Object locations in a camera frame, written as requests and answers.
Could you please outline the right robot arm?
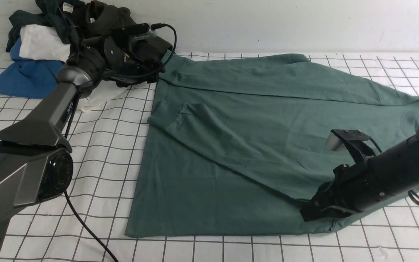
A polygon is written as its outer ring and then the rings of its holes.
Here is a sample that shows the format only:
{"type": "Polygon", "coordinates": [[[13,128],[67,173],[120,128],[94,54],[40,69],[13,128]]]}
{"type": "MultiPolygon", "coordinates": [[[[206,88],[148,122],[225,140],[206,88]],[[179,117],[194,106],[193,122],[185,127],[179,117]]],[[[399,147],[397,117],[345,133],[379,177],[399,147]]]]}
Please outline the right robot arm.
{"type": "Polygon", "coordinates": [[[300,214],[305,222],[343,219],[363,213],[405,192],[415,201],[419,186],[419,128],[414,136],[376,154],[360,130],[331,130],[326,145],[347,150],[355,164],[334,168],[334,179],[322,184],[300,214]]]}

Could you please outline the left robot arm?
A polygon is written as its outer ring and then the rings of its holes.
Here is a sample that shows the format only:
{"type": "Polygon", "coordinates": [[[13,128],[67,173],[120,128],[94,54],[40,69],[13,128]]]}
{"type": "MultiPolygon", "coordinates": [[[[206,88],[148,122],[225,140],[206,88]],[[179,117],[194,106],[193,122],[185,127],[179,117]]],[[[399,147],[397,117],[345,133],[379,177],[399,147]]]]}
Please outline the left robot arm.
{"type": "Polygon", "coordinates": [[[79,99],[102,80],[150,82],[163,72],[166,51],[145,46],[145,36],[153,33],[131,35],[122,28],[73,45],[54,90],[25,118],[0,131],[0,250],[14,215],[68,189],[73,159],[63,129],[71,126],[79,99]]]}

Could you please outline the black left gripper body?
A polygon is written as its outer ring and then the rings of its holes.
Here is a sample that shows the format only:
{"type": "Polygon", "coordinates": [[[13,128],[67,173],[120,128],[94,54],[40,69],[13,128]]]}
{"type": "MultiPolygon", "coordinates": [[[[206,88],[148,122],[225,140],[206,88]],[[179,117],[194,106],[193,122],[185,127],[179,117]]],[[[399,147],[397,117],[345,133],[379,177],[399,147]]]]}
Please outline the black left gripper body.
{"type": "Polygon", "coordinates": [[[173,51],[171,43],[158,36],[133,41],[125,31],[112,31],[110,36],[124,53],[123,65],[109,70],[103,80],[121,88],[158,81],[159,74],[152,72],[161,68],[166,52],[173,51]]]}

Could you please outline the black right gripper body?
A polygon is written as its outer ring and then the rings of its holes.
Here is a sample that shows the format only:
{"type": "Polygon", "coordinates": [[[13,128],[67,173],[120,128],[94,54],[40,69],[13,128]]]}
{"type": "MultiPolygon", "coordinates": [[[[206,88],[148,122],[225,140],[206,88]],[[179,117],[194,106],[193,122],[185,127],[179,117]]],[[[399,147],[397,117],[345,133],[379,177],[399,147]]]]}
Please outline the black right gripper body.
{"type": "Polygon", "coordinates": [[[304,222],[347,218],[375,204],[375,179],[367,164],[339,165],[333,172],[334,179],[319,186],[311,200],[301,207],[304,222]]]}

